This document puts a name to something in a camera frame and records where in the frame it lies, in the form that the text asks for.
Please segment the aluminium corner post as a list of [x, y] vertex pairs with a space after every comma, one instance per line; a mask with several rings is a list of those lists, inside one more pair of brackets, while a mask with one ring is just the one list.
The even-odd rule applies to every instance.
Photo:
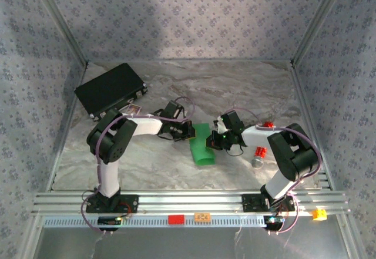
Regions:
[[57, 3], [55, 0], [41, 0], [44, 4], [45, 8], [49, 12], [50, 16], [52, 17], [55, 26], [62, 34], [63, 38], [65, 39], [69, 49], [73, 53], [74, 57], [77, 61], [85, 68], [87, 65], [87, 60], [81, 51], [76, 39], [74, 38], [71, 30], [69, 29], [68, 23], [65, 21], [62, 13], [60, 12]]
[[317, 33], [322, 27], [326, 17], [331, 11], [336, 0], [321, 0], [317, 10], [315, 11], [307, 30], [305, 31], [303, 37], [299, 41], [299, 44], [291, 58], [291, 65], [293, 68], [299, 66], [302, 62], [305, 54], [308, 52], [310, 46], [313, 43]]

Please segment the aluminium mounting rail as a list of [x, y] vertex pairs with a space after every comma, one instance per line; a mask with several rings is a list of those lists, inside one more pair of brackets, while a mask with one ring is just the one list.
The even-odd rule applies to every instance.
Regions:
[[[139, 196], [137, 212], [139, 214], [244, 214], [241, 203], [242, 194], [256, 194], [255, 191], [241, 190], [183, 190], [183, 191], [124, 191], [123, 194]], [[290, 193], [296, 210], [287, 212], [250, 212], [246, 214], [276, 214], [289, 216], [299, 212], [302, 216], [311, 216], [312, 211], [325, 209], [328, 215], [347, 214], [351, 211], [345, 194], [331, 190], [298, 190]], [[41, 193], [35, 196], [31, 212], [42, 215], [78, 215], [86, 212], [87, 203], [78, 191], [60, 191]]]

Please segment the aluminium side rail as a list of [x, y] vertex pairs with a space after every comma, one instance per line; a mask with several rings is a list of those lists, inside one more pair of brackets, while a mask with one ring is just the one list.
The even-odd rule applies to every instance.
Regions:
[[88, 61], [84, 62], [83, 67], [79, 72], [79, 79], [74, 83], [73, 87], [71, 88], [69, 95], [69, 100], [67, 101], [67, 107], [63, 113], [61, 125], [59, 126], [58, 135], [56, 137], [53, 151], [51, 158], [49, 160], [49, 173], [48, 173], [48, 181], [46, 183], [44, 192], [51, 192], [53, 190], [52, 186], [54, 183], [54, 179], [56, 176], [56, 171], [59, 166], [59, 162], [61, 159], [61, 155], [63, 152], [63, 148], [66, 142], [66, 138], [69, 133], [69, 129], [71, 126], [71, 122], [73, 119], [73, 113], [77, 103], [77, 96], [75, 95], [75, 89], [80, 86], [83, 82], [83, 78], [85, 77], [86, 70], [88, 68]]
[[300, 109], [302, 112], [302, 117], [304, 120], [306, 133], [315, 143], [315, 145], [317, 146], [322, 156], [321, 169], [320, 169], [320, 172], [315, 175], [315, 177], [318, 178], [318, 175], [321, 173], [325, 174], [327, 180], [326, 181], [320, 180], [319, 184], [322, 186], [323, 189], [335, 190], [333, 177], [331, 175], [330, 169], [328, 168], [328, 162], [325, 156], [324, 148], [321, 145], [321, 142], [318, 138], [318, 134], [314, 125], [314, 119], [313, 119], [313, 115], [312, 115], [312, 112], [308, 103], [307, 96], [304, 93], [303, 85], [301, 83], [300, 78], [298, 77], [298, 72], [295, 70], [294, 65], [292, 63], [290, 63], [290, 72], [291, 72], [291, 80], [295, 87], [297, 100], [299, 102]]

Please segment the aluminium frame leg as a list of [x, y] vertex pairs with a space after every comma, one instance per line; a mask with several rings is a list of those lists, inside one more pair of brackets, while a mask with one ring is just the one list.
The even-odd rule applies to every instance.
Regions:
[[16, 259], [33, 259], [43, 229], [43, 216], [31, 216], [21, 238]]
[[337, 221], [349, 259], [368, 259], [355, 218], [350, 214], [339, 214]]

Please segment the red rectangular block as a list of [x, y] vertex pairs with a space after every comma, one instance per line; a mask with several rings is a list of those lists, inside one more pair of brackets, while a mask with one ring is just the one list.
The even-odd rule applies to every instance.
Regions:
[[184, 214], [173, 214], [167, 217], [168, 225], [184, 225], [185, 215]]

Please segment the red glittery tube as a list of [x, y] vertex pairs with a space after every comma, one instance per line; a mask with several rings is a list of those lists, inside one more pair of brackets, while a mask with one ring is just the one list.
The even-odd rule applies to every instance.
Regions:
[[[274, 123], [273, 122], [265, 122], [263, 124], [263, 126], [264, 127], [273, 127]], [[263, 159], [263, 158], [265, 158], [266, 153], [267, 153], [267, 148], [266, 147], [257, 147], [256, 151], [255, 151], [255, 154], [254, 154], [254, 157], [259, 157], [259, 158]]]

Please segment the black hard case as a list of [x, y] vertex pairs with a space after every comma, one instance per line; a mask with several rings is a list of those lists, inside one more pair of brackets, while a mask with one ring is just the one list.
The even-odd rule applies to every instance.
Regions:
[[108, 110], [123, 109], [147, 93], [146, 83], [127, 63], [122, 63], [78, 86], [74, 93], [94, 120]]

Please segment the green paper sheet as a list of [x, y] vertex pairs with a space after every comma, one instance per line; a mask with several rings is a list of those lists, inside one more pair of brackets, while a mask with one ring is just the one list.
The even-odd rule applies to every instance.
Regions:
[[196, 137], [189, 140], [190, 151], [193, 161], [197, 166], [209, 166], [216, 164], [216, 155], [211, 148], [206, 147], [206, 139], [210, 137], [212, 131], [208, 123], [198, 123], [193, 125]]

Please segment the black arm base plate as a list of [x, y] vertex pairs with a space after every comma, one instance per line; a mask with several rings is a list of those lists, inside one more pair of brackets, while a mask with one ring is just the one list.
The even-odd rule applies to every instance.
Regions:
[[284, 209], [287, 212], [296, 210], [292, 196], [284, 196], [280, 199], [271, 199], [262, 194], [242, 194], [241, 203], [243, 211], [250, 212], [277, 212]]
[[138, 202], [139, 196], [136, 194], [117, 194], [112, 197], [97, 194], [88, 200], [86, 212], [107, 214], [136, 213]]

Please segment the yellow orange block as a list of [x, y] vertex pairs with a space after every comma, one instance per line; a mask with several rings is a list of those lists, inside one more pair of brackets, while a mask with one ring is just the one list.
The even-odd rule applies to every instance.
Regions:
[[312, 218], [314, 221], [325, 221], [327, 219], [327, 212], [325, 209], [317, 208], [312, 211]]

